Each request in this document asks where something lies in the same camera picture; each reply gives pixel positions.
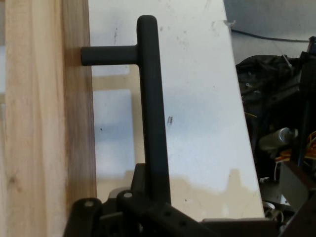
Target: white board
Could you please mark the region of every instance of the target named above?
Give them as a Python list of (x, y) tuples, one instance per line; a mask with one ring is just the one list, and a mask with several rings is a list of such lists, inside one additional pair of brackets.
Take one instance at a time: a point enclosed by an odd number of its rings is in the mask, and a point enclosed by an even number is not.
[[(172, 205), (199, 221), (263, 217), (222, 0), (90, 0), (89, 11), (92, 46), (136, 44), (137, 18), (158, 20)], [(92, 72), (106, 200), (144, 160), (139, 77), (136, 66)]]

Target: wooden plank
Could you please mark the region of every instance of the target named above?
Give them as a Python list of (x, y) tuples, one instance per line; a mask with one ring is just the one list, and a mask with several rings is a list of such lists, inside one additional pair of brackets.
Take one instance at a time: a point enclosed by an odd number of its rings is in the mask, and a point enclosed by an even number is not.
[(0, 0), (0, 46), (4, 45), (4, 2)]
[(5, 105), (0, 104), (0, 236), (6, 232), (6, 175), (4, 168)]
[(88, 0), (6, 2), (7, 236), (61, 236), (96, 196)]

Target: black handle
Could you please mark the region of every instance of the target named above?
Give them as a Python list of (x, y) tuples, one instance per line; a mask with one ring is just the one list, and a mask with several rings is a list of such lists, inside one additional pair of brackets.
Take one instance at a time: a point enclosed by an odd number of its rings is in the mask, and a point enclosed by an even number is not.
[(157, 20), (141, 16), (134, 46), (83, 47), (84, 66), (137, 64), (143, 113), (145, 188), (150, 199), (171, 203)]

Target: gray surface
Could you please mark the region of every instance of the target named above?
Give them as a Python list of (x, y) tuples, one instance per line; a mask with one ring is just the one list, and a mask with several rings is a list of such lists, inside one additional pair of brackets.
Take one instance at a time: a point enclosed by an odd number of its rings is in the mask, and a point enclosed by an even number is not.
[[(224, 0), (227, 19), (235, 29), (268, 37), (306, 40), (316, 35), (316, 1), (312, 0)], [(272, 42), (233, 34), (235, 62), (258, 55), (299, 57), (307, 43)]]

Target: mounting hole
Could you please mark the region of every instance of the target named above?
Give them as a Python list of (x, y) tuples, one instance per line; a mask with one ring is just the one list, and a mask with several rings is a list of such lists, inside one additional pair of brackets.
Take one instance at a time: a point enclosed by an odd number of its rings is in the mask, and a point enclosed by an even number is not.
[(92, 207), (94, 205), (94, 203), (92, 202), (92, 201), (86, 201), (85, 203), (84, 203), (84, 206), (85, 207)]
[(179, 222), (179, 226), (186, 226), (187, 225), (187, 222), (186, 221), (180, 221)]
[(170, 211), (165, 211), (165, 212), (164, 212), (164, 215), (165, 215), (165, 216), (171, 216), (171, 212), (170, 212)]

